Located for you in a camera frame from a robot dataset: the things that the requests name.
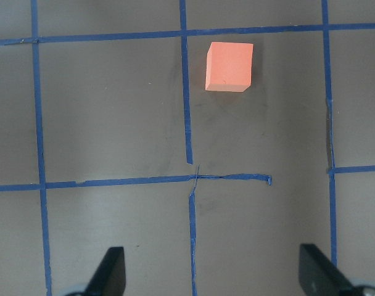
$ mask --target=gray surface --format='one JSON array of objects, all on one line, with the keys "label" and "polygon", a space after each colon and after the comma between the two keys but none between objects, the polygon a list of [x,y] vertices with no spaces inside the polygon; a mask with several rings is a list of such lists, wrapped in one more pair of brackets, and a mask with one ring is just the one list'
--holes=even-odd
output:
[{"label": "gray surface", "polygon": [[0,184],[38,182],[31,46],[0,47]]},{"label": "gray surface", "polygon": [[337,175],[339,267],[375,283],[375,173]]},{"label": "gray surface", "polygon": [[[252,85],[204,90],[211,41],[254,43]],[[192,143],[201,171],[326,172],[326,103],[320,32],[189,38]]]},{"label": "gray surface", "polygon": [[338,167],[375,165],[375,30],[331,32]]},{"label": "gray surface", "polygon": [[45,295],[39,192],[0,192],[0,296]]},{"label": "gray surface", "polygon": [[258,181],[199,181],[196,191],[199,295],[303,295],[299,244],[329,255],[328,180],[274,172]]},{"label": "gray surface", "polygon": [[0,39],[30,36],[30,1],[0,0]]},{"label": "gray surface", "polygon": [[321,1],[188,0],[187,28],[314,25],[322,22]]},{"label": "gray surface", "polygon": [[179,30],[175,0],[38,0],[41,35]]},{"label": "gray surface", "polygon": [[[39,33],[178,30],[178,5],[39,0]],[[322,22],[321,1],[186,5],[189,29]],[[375,22],[375,1],[329,0],[329,18]],[[0,1],[0,38],[29,36],[30,19],[29,1]],[[199,296],[302,295],[299,243],[315,242],[329,255],[322,38],[319,31],[188,38],[195,165],[201,173],[274,178],[271,187],[199,180]],[[211,41],[255,43],[246,92],[204,91]],[[180,38],[40,44],[39,51],[48,181],[196,170],[185,158]],[[332,31],[331,61],[336,162],[375,164],[375,31]],[[38,182],[32,77],[29,45],[0,47],[0,184]],[[191,187],[48,190],[53,295],[87,281],[111,245],[126,247],[127,296],[191,295]],[[340,267],[375,281],[375,174],[337,176],[337,196]],[[40,214],[38,192],[0,194],[0,295],[45,294]]]},{"label": "gray surface", "polygon": [[125,248],[125,296],[191,295],[192,186],[190,182],[48,191],[54,295],[88,282],[105,251],[118,245]]},{"label": "gray surface", "polygon": [[41,47],[48,181],[178,175],[186,164],[180,39]]},{"label": "gray surface", "polygon": [[328,0],[330,23],[375,23],[375,0]]}]

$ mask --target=gray floor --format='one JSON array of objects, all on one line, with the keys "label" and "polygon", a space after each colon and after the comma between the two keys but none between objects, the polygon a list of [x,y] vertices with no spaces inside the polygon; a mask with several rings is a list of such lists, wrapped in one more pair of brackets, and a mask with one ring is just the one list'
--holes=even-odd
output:
[{"label": "gray floor", "polygon": [[[230,3],[186,0],[187,28],[322,24],[320,1]],[[330,23],[375,22],[375,0],[328,7]],[[40,36],[181,28],[171,0],[38,0],[38,21]],[[0,39],[30,36],[30,3],[0,0]],[[246,92],[204,90],[211,41],[255,44]],[[40,44],[46,181],[190,175],[198,165],[203,175],[271,175],[272,186],[198,181],[197,293],[303,295],[299,244],[329,256],[331,245],[323,32],[187,42],[193,165],[180,37]],[[330,54],[336,164],[375,165],[375,30],[331,31]],[[33,83],[31,45],[0,46],[0,295],[50,296],[39,190],[2,192],[9,184],[39,189]],[[375,282],[375,173],[336,182],[339,266]],[[106,248],[123,245],[126,296],[192,295],[193,186],[46,189],[52,294],[87,282]]]}]

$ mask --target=painter's tape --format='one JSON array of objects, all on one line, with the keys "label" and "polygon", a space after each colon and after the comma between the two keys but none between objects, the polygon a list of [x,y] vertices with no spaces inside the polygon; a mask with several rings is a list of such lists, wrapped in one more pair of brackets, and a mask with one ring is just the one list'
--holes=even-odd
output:
[{"label": "painter's tape", "polygon": [[38,176],[40,185],[41,223],[43,235],[44,270],[46,296],[52,296],[51,251],[49,247],[49,225],[47,218],[46,177],[44,161],[44,137],[42,127],[42,103],[41,103],[41,78],[39,75],[39,44],[38,36],[38,5],[36,0],[31,0],[31,34],[34,37],[33,49],[33,79],[35,98],[35,123],[38,155]]},{"label": "painter's tape", "polygon": [[337,204],[336,204],[336,179],[333,173],[329,174],[330,192],[330,244],[331,261],[337,266]]},{"label": "painter's tape", "polygon": [[345,173],[364,173],[369,171],[375,171],[375,165],[363,165],[363,166],[345,166],[334,168],[335,174],[345,174]]},{"label": "painter's tape", "polygon": [[282,33],[282,32],[304,32],[323,30],[372,30],[375,23],[348,23],[348,24],[327,24],[323,25],[294,25],[274,27],[246,27],[246,28],[220,28],[220,29],[198,29],[198,30],[176,30],[176,31],[155,31],[137,33],[114,33],[114,34],[92,34],[92,35],[70,35],[70,36],[43,36],[15,39],[0,39],[0,46],[25,44],[25,43],[61,43],[80,41],[107,41],[126,39],[148,39],[148,38],[172,38],[180,36],[206,36],[224,34],[260,34],[260,33]]},{"label": "painter's tape", "polygon": [[188,62],[188,38],[181,37],[182,51],[182,84],[183,84],[183,115],[185,125],[185,146],[186,162],[193,164],[192,151],[192,128],[190,115],[190,94],[189,94],[189,62]]},{"label": "painter's tape", "polygon": [[189,195],[190,253],[192,273],[192,296],[197,296],[196,287],[196,188],[199,178],[199,166],[195,175],[194,187]]},{"label": "painter's tape", "polygon": [[228,180],[259,180],[266,181],[268,185],[272,185],[273,178],[270,175],[261,174],[235,174],[226,176],[214,176],[214,175],[199,175],[199,179],[228,179]]},{"label": "painter's tape", "polygon": [[181,21],[181,30],[186,30],[186,0],[179,0],[179,19]]},{"label": "painter's tape", "polygon": [[194,178],[194,175],[185,176],[161,176],[149,178],[127,178],[127,179],[108,179],[108,180],[90,180],[85,182],[53,182],[46,183],[48,189],[55,188],[73,188],[73,187],[97,187],[97,186],[115,186],[115,185],[134,185],[134,184],[155,184],[155,183],[173,183],[187,182]]},{"label": "painter's tape", "polygon": [[135,184],[156,184],[156,183],[175,183],[187,182],[193,179],[228,179],[228,180],[258,180],[265,181],[269,185],[272,184],[270,175],[261,174],[236,174],[226,176],[215,175],[182,175],[182,176],[159,176],[148,178],[128,178],[128,179],[106,179],[106,180],[90,180],[85,182],[48,182],[47,189],[56,188],[74,188],[74,187],[98,187],[98,186],[117,186],[117,185],[135,185]]},{"label": "painter's tape", "polygon": [[324,56],[324,82],[326,87],[326,103],[329,112],[329,143],[331,169],[329,170],[329,199],[330,199],[330,245],[331,261],[337,265],[337,209],[336,209],[336,180],[333,169],[336,166],[333,148],[333,106],[331,91],[331,60],[330,60],[330,37],[329,37],[329,10],[328,0],[322,0],[323,21],[323,56]]},{"label": "painter's tape", "polygon": [[373,30],[375,23],[335,23],[329,24],[329,30]]},{"label": "painter's tape", "polygon": [[29,191],[29,190],[39,190],[40,188],[41,186],[39,184],[0,185],[0,192]]},{"label": "painter's tape", "polygon": [[116,33],[116,34],[93,34],[93,35],[71,35],[71,36],[49,36],[40,37],[40,43],[79,42],[79,41],[109,41],[127,39],[151,39],[171,38],[181,36],[180,31],[156,31],[142,33]]}]

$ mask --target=orange foam cube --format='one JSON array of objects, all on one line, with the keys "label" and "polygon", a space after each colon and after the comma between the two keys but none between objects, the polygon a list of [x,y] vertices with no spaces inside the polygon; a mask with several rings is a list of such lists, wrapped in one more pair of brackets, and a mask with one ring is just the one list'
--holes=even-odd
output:
[{"label": "orange foam cube", "polygon": [[243,92],[251,82],[253,44],[212,42],[207,54],[206,91]]}]

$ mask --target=foam block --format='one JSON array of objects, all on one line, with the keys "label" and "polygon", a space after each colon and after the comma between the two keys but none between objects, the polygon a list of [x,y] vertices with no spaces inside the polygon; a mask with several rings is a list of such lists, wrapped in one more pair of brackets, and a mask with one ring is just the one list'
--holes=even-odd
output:
[{"label": "foam block", "polygon": [[212,42],[207,54],[207,91],[245,91],[251,83],[253,44]]}]

